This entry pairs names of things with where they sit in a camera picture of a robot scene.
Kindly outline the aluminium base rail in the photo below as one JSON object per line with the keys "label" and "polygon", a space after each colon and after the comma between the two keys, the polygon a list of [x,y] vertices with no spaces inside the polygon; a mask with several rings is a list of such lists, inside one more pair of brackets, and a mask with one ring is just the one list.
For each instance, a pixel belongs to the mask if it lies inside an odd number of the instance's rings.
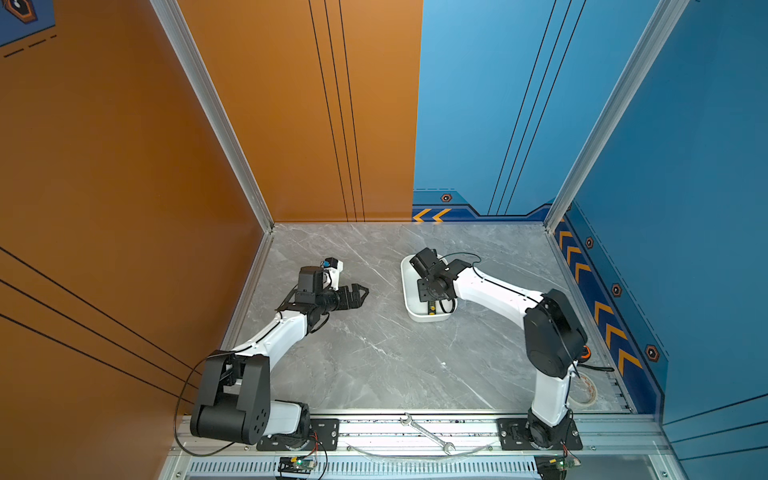
{"label": "aluminium base rail", "polygon": [[329,411],[312,419],[316,433],[288,450],[275,439],[258,445],[222,443],[178,429],[163,479],[277,479],[280,457],[317,461],[309,479],[541,479],[536,457],[575,457],[566,479],[684,479],[661,427],[648,415],[578,414],[565,445],[539,449],[522,415],[495,411],[416,411],[413,419],[456,450],[446,455],[403,411]]}

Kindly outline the aluminium corner post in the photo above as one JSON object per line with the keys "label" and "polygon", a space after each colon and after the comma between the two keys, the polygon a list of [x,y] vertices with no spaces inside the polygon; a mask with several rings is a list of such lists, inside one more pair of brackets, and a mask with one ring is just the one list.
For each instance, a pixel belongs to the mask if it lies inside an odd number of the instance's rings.
{"label": "aluminium corner post", "polygon": [[271,234],[275,222],[179,3],[171,0],[151,0],[150,4],[254,216],[261,229]]}
{"label": "aluminium corner post", "polygon": [[659,1],[543,222],[552,234],[586,181],[689,0]]}

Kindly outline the silver combination wrench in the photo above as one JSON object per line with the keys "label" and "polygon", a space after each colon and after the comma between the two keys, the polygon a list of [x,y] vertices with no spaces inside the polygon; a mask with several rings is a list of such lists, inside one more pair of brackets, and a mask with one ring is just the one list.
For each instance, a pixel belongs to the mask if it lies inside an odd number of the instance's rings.
{"label": "silver combination wrench", "polygon": [[427,439],[437,444],[446,455],[452,455],[455,452],[456,447],[452,442],[445,441],[439,436],[437,436],[436,434],[426,429],[424,426],[416,422],[409,413],[406,413],[405,416],[400,419],[400,423],[403,426],[410,427],[416,430],[417,432],[425,436]]}

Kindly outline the aluminium corner post right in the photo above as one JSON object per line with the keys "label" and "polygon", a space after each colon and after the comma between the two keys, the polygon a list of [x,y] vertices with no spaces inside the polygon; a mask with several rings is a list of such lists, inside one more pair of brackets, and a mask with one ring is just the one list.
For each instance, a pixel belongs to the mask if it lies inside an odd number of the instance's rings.
{"label": "aluminium corner post right", "polygon": [[552,234],[586,181],[689,0],[659,1],[543,222]]}

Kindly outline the white plastic bin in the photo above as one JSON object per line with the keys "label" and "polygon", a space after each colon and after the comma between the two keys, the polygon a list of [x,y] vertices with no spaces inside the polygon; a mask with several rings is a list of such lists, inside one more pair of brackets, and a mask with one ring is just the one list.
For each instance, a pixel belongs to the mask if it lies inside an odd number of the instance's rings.
{"label": "white plastic bin", "polygon": [[435,302],[435,315],[428,315],[428,302],[422,301],[418,291],[420,277],[409,263],[414,255],[406,256],[400,263],[404,304],[409,317],[417,323],[432,323],[447,320],[458,308],[457,300]]}

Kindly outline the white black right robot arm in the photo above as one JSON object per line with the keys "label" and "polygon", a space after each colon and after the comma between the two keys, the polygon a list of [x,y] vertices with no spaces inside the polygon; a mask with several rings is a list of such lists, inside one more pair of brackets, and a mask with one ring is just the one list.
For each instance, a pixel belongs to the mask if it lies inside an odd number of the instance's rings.
{"label": "white black right robot arm", "polygon": [[557,290],[527,290],[481,272],[471,263],[450,262],[426,248],[409,259],[417,275],[419,300],[464,300],[479,304],[518,325],[526,355],[536,370],[527,414],[529,441],[539,449],[566,444],[573,426],[569,405],[572,378],[588,337],[567,296]]}

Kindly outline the green circuit board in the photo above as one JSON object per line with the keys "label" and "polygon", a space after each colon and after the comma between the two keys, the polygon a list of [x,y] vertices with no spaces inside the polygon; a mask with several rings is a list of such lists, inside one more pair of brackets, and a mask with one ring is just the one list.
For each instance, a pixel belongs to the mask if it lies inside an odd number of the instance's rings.
{"label": "green circuit board", "polygon": [[307,457],[280,457],[277,479],[309,479],[317,468],[317,461]]}
{"label": "green circuit board", "polygon": [[575,457],[536,457],[535,464],[542,480],[565,480],[571,470],[582,465]]}

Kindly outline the green circuit board left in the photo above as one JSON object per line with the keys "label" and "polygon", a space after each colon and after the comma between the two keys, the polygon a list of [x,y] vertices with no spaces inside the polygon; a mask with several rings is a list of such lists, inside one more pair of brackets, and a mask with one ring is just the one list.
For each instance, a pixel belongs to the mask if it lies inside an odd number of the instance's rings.
{"label": "green circuit board left", "polygon": [[309,479],[317,468],[317,461],[307,457],[280,457],[277,479]]}

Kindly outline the aluminium corner post left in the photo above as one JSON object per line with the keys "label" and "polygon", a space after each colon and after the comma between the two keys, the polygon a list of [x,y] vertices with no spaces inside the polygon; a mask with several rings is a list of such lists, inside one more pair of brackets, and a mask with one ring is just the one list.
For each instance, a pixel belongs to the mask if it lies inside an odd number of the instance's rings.
{"label": "aluminium corner post left", "polygon": [[261,229],[271,234],[275,222],[179,3],[171,0],[151,0],[150,4],[254,216]]}

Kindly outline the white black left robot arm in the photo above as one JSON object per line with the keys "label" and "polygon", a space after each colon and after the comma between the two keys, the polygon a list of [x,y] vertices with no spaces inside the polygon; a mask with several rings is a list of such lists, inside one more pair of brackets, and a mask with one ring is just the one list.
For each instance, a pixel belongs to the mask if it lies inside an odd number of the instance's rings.
{"label": "white black left robot arm", "polygon": [[271,372],[294,344],[322,328],[332,312],[358,309],[368,295],[369,289],[357,283],[313,293],[293,288],[263,330],[201,362],[191,434],[246,445],[276,437],[292,448],[304,446],[310,438],[309,407],[274,400]]}

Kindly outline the green circuit board right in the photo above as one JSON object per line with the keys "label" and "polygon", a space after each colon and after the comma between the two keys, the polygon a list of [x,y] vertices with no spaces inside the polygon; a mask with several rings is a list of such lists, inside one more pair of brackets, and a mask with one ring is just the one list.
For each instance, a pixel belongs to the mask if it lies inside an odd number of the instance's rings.
{"label": "green circuit board right", "polygon": [[542,480],[565,480],[571,470],[582,465],[575,457],[536,457],[535,464]]}

